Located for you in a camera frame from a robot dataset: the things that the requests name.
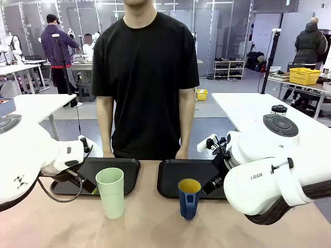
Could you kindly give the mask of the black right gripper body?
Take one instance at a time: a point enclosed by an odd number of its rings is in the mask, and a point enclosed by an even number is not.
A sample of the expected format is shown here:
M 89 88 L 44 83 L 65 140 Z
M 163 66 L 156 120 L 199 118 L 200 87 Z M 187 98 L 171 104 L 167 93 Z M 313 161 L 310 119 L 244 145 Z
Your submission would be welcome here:
M 212 165 L 217 169 L 218 171 L 218 177 L 221 180 L 225 179 L 225 176 L 231 169 L 231 166 L 229 165 L 229 159 L 231 158 L 230 154 L 228 152 L 221 152 L 217 154 L 214 159 L 212 160 Z

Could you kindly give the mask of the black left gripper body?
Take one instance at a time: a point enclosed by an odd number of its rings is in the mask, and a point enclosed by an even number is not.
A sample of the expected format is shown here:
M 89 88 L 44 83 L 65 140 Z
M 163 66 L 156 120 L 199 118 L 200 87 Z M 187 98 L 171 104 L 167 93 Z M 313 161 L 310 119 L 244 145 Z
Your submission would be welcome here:
M 66 182 L 69 181 L 72 184 L 76 185 L 77 187 L 81 186 L 85 181 L 85 177 L 70 169 L 63 170 L 59 174 L 55 176 L 55 180 L 57 182 Z

